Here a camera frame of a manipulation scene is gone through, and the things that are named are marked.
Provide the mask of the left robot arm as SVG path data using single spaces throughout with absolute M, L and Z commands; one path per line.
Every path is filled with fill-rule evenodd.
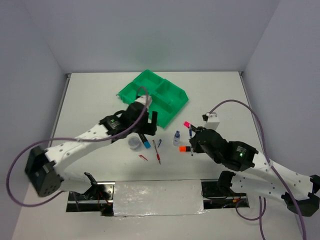
M 126 110 L 101 119 L 98 124 L 76 137 L 56 146 L 33 147 L 28 156 L 25 173 L 37 195 L 48 197 L 58 190 L 72 191 L 91 200 L 105 187 L 98 185 L 89 172 L 72 176 L 66 168 L 89 153 L 106 147 L 131 133 L 155 135 L 158 113 L 149 112 L 144 103 L 135 101 Z

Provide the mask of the red gel pen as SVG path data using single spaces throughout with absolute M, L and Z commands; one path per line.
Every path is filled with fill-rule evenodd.
M 154 147 L 154 150 L 155 150 L 157 161 L 161 165 L 161 158 L 160 158 L 160 155 L 158 153 L 158 149 L 157 149 L 157 146 L 156 146 L 156 143 L 155 143 L 154 139 L 152 140 L 152 143 L 153 143 L 153 147 Z

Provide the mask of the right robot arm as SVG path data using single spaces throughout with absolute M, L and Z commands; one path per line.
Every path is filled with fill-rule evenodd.
M 318 175 L 303 175 L 272 160 L 256 148 L 241 142 L 227 141 L 213 129 L 192 129 L 192 151 L 207 154 L 222 171 L 217 190 L 223 196 L 241 193 L 257 194 L 278 201 L 286 208 L 304 217 L 311 217 L 320 208 Z

